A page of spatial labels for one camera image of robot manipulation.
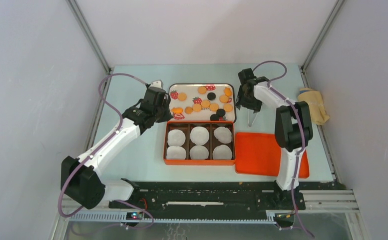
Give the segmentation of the strawberry print serving tray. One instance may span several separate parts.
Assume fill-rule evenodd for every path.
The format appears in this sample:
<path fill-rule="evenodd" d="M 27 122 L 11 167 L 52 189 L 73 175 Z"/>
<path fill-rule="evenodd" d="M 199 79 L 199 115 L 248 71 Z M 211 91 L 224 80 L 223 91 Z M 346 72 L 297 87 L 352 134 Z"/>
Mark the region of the strawberry print serving tray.
<path fill-rule="evenodd" d="M 172 121 L 235 122 L 234 88 L 228 83 L 177 83 L 169 88 Z"/>

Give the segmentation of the orange cookie box with dividers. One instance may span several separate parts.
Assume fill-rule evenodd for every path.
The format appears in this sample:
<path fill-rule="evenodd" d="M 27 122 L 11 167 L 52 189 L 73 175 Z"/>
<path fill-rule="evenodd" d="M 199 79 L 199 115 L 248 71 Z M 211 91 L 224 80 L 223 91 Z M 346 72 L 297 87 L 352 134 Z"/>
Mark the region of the orange cookie box with dividers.
<path fill-rule="evenodd" d="M 232 121 L 169 121 L 163 160 L 171 166 L 232 166 L 235 136 Z"/>

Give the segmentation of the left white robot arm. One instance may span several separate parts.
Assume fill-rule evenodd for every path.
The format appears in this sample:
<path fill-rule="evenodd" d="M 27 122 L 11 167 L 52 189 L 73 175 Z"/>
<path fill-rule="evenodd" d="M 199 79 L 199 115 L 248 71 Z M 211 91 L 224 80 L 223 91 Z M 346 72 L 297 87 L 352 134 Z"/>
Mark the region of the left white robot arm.
<path fill-rule="evenodd" d="M 138 206 L 140 195 L 134 191 L 134 184 L 126 179 L 106 182 L 102 174 L 131 141 L 155 123 L 172 118 L 169 105 L 168 93 L 150 84 L 144 97 L 121 114 L 119 122 L 96 145 L 77 158 L 67 156 L 61 163 L 59 203 L 68 196 L 89 210 L 102 201 L 120 200 L 127 208 Z"/>

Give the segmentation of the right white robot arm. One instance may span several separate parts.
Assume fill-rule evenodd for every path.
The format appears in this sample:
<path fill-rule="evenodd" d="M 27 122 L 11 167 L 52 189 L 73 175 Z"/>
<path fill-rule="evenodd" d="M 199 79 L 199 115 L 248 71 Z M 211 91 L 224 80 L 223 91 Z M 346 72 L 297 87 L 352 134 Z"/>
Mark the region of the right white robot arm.
<path fill-rule="evenodd" d="M 284 96 L 266 77 L 256 77 L 250 68 L 238 73 L 240 88 L 235 106 L 244 107 L 252 114 L 261 110 L 262 105 L 275 110 L 276 143 L 281 148 L 281 163 L 276 184 L 280 191 L 272 196 L 275 207 L 287 208 L 293 201 L 288 191 L 299 185 L 299 170 L 303 153 L 313 138 L 313 128 L 309 105 Z"/>

